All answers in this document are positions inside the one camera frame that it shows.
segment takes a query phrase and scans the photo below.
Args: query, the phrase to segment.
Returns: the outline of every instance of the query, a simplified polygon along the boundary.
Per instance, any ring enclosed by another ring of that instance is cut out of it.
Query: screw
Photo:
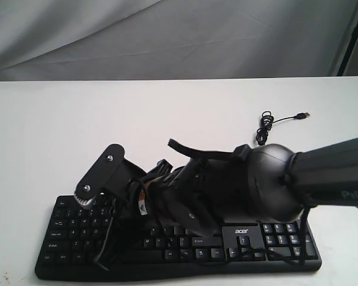
[[[85,185],[85,186],[84,186],[84,191],[85,191],[85,192],[90,191],[90,186],[89,186],[89,185]]]

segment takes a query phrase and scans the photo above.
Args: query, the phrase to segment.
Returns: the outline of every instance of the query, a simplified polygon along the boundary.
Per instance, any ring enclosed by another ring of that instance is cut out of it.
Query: white table
[[[61,285],[33,273],[51,209],[111,143],[144,169],[187,159],[169,138],[200,149],[250,143],[261,112],[280,123],[268,143],[307,151],[358,137],[358,77],[154,82],[0,83],[0,285]],[[209,276],[165,285],[358,285],[358,210],[318,207],[309,219],[320,271]]]

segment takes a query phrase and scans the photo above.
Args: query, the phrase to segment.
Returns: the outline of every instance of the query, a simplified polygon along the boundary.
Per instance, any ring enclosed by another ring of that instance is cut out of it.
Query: gray backdrop
[[[0,0],[0,80],[334,75],[358,0]]]

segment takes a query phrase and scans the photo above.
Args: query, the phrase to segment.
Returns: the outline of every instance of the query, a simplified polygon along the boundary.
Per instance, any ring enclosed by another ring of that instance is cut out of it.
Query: black keyboard
[[[309,226],[304,266],[292,266],[268,251],[298,260],[300,229],[299,222],[294,222],[225,225],[219,236],[207,238],[196,237],[178,226],[165,226],[165,234],[152,229],[150,236],[127,250],[119,262],[105,271],[92,261],[103,245],[110,222],[109,207],[110,202],[104,201],[87,211],[78,206],[73,196],[58,197],[36,263],[36,276],[45,280],[116,282],[228,273],[303,272],[321,267]],[[252,249],[265,252],[249,251]]]

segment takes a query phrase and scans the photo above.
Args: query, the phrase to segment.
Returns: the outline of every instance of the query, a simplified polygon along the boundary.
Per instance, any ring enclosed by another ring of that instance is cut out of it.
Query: robotic hand
[[[277,144],[242,145],[231,153],[194,150],[172,139],[168,145],[189,162],[171,172],[161,160],[146,173],[113,144],[78,183],[75,198],[83,208],[98,197],[113,201],[95,260],[105,269],[148,228],[166,223],[209,236],[224,223],[286,223],[301,216],[302,233],[312,207],[358,206],[358,138],[306,153]]]

